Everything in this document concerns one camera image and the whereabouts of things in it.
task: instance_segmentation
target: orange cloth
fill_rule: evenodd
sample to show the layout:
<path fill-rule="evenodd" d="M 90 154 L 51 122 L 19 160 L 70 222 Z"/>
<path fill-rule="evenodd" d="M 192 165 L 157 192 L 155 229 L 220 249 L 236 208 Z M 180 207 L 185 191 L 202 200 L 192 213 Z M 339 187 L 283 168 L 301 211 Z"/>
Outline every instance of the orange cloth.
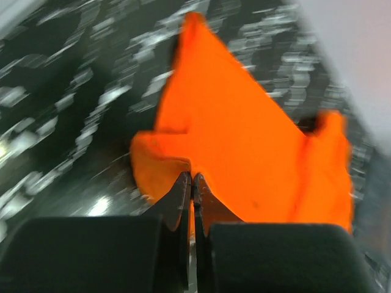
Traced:
<path fill-rule="evenodd" d="M 245 222 L 331 223 L 350 231 L 345 119 L 326 112 L 320 122 L 303 134 L 203 17 L 189 13 L 155 130 L 131 142 L 134 177 L 157 201 L 181 171 L 202 173 Z"/>

